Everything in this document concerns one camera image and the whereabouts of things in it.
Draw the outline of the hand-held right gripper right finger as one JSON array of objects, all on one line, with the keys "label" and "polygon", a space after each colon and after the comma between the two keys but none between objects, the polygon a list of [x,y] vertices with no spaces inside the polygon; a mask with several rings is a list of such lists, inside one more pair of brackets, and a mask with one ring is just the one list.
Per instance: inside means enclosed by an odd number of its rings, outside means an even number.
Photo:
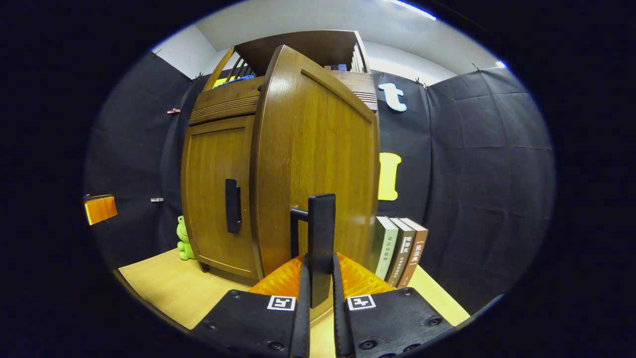
[{"label": "hand-held right gripper right finger", "polygon": [[455,333],[415,288],[345,296],[340,259],[332,255],[334,342],[338,358],[406,358]]}]

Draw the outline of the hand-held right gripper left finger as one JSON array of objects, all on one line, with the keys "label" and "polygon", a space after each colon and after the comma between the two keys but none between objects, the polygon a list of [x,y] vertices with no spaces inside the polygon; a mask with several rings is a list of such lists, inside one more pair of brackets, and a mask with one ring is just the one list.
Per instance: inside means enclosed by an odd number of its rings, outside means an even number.
[{"label": "hand-held right gripper left finger", "polygon": [[189,333],[210,345],[216,358],[306,358],[311,285],[305,257],[277,271],[299,274],[296,295],[229,290]]}]

